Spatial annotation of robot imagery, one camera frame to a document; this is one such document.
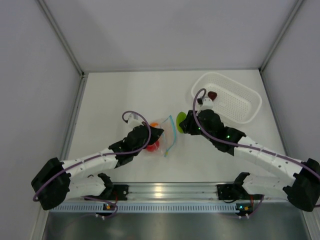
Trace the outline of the red fake apple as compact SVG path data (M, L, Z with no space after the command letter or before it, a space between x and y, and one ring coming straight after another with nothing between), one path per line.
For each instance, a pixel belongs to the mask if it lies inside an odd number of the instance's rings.
M155 143L153 143L152 145L148 145L146 147L146 150L150 153L156 152L159 150L160 147L160 142L157 140Z

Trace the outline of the orange fake fruit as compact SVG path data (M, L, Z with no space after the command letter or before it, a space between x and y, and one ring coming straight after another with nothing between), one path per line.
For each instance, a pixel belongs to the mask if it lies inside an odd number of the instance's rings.
M159 128L160 127L160 124L158 122L152 122L149 124L151 127L153 128Z

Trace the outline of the dark purple fake fig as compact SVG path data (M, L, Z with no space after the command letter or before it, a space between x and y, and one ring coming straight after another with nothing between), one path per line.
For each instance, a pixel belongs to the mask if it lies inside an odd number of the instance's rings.
M217 94L215 91L209 91L209 92L207 93L207 96L208 96L212 101L214 101L214 100L217 98L218 94Z

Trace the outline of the clear zip top bag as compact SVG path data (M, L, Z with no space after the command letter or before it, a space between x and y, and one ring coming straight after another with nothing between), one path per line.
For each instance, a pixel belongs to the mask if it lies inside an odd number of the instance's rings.
M152 156L163 156L168 157L170 150L174 147L177 141L177 131L176 126L173 120L173 117L169 115L167 118L161 118L155 120L153 122L157 122L160 125L160 129L164 130L164 133L159 138L159 149L155 152L146 152L151 154Z

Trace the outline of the green fake fruit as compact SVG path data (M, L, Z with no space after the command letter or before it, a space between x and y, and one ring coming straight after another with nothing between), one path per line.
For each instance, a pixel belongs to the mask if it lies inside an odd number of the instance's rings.
M177 131L181 134L184 133L183 129L180 127L180 123L182 123L185 119L186 119L187 115L185 112L181 111L178 113L178 115L176 116L176 128L177 128Z

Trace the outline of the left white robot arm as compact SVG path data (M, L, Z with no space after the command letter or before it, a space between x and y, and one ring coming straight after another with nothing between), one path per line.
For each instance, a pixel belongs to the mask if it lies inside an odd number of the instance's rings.
M64 161L51 158L31 181L35 192L32 200L39 202L43 210L51 210L73 198L109 199L113 183L104 172L132 162L163 133L161 128L142 124L134 127L124 139L89 156Z

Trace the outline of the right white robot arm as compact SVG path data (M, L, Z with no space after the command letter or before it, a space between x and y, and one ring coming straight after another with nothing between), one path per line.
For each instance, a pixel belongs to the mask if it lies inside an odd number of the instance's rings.
M211 109L180 112L177 128L183 134L203 136L220 152L246 160L272 174L271 177L242 172L233 192L240 199L248 195L283 198L296 208L312 212L320 198L320 164L290 158L263 147L244 132L224 125Z

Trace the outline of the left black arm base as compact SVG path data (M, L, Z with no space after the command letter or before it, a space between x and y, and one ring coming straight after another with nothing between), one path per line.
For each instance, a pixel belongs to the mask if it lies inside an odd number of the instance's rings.
M129 186L127 184L114 184L113 187L107 187L100 195L85 196L86 200L95 199L106 201L127 201L127 195L129 194Z

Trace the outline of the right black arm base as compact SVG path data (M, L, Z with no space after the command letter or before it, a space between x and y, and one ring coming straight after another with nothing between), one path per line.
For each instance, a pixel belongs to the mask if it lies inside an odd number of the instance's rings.
M216 188L217 188L218 199L222 201L245 200L248 198L247 192L239 184L235 184L235 183L218 184Z

